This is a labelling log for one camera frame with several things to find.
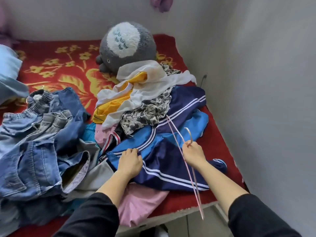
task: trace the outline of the light blue pillow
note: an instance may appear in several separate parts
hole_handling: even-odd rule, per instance
[[[17,81],[22,61],[5,45],[0,45],[0,105],[15,97],[28,97],[28,86]]]

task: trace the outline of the pink hanger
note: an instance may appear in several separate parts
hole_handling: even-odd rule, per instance
[[[176,140],[176,143],[177,143],[177,145],[178,145],[178,147],[179,147],[179,150],[180,150],[180,153],[181,153],[181,155],[182,155],[182,158],[183,158],[183,160],[184,160],[184,163],[185,163],[185,166],[186,166],[186,169],[187,169],[187,171],[188,171],[188,174],[189,174],[189,177],[190,177],[190,181],[191,181],[191,184],[192,184],[192,187],[193,187],[193,191],[194,191],[194,194],[195,194],[195,198],[196,198],[196,200],[197,200],[197,205],[198,205],[198,208],[199,208],[199,210],[200,210],[201,217],[202,217],[202,219],[204,220],[204,212],[203,212],[203,209],[202,209],[202,203],[201,203],[201,199],[200,199],[200,193],[199,193],[199,191],[198,191],[198,186],[197,186],[198,183],[197,183],[197,179],[196,179],[196,177],[195,177],[194,169],[193,169],[193,167],[192,167],[192,173],[193,173],[193,178],[194,178],[194,182],[195,182],[195,186],[196,186],[196,191],[195,191],[195,187],[194,187],[194,185],[193,185],[192,177],[191,177],[191,175],[190,175],[190,171],[189,171],[188,164],[186,163],[186,161],[185,161],[185,159],[184,159],[182,150],[181,150],[180,145],[179,145],[179,143],[178,143],[178,141],[177,141],[177,139],[176,139],[176,136],[175,136],[175,134],[174,134],[174,132],[173,132],[173,130],[172,130],[172,128],[171,128],[170,123],[173,125],[173,127],[174,127],[175,130],[176,130],[176,132],[178,132],[178,134],[179,134],[180,137],[182,138],[183,143],[185,143],[184,138],[183,138],[183,136],[181,135],[181,133],[178,131],[178,129],[176,128],[176,126],[174,125],[174,123],[172,122],[172,120],[169,118],[168,115],[166,115],[166,118],[167,118],[168,125],[169,125],[169,127],[170,127],[170,129],[171,129],[171,132],[172,132],[172,134],[173,134],[173,136],[174,136],[174,139]],[[190,137],[191,137],[191,143],[188,144],[188,146],[189,146],[189,145],[191,145],[192,142],[193,142],[192,135],[191,135],[191,132],[190,132],[189,128],[185,127],[184,129],[186,129],[186,130],[189,132]]]

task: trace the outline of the black shirt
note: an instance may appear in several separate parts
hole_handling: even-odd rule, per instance
[[[228,226],[235,237],[301,236],[251,194],[242,195],[232,203],[228,219]],[[53,237],[114,237],[118,227],[119,213],[116,206],[105,194],[95,193]]]

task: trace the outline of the stuffed animal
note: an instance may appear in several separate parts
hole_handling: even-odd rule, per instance
[[[125,64],[146,60],[156,60],[152,34],[138,23],[121,22],[105,34],[96,63],[101,72],[117,73]]]

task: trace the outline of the bed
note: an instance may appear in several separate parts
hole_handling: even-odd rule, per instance
[[[173,37],[154,35],[157,44],[157,61],[181,71],[187,70],[182,57],[177,51]],[[21,41],[17,47],[19,58],[23,61],[18,80],[29,86],[30,92],[36,89],[49,91],[72,87],[79,95],[82,104],[89,113],[93,113],[97,93],[104,88],[112,88],[118,83],[115,76],[101,74],[95,63],[100,40],[96,41],[58,41],[31,42]],[[5,112],[21,112],[26,108],[25,99],[9,100],[0,106],[0,116]],[[209,116],[209,123],[198,139],[207,159],[219,158],[226,162],[227,176],[243,187],[242,176],[235,166],[234,160],[215,124],[212,114],[203,107],[201,111]],[[216,204],[211,191],[203,191],[201,202],[203,207]],[[193,211],[197,211],[197,203],[193,193],[170,192],[167,198],[156,208],[138,231],[160,223],[176,219]],[[67,217],[51,221],[45,226],[27,226],[14,232],[11,237],[49,237],[65,222]],[[120,227],[118,233],[129,230]]]

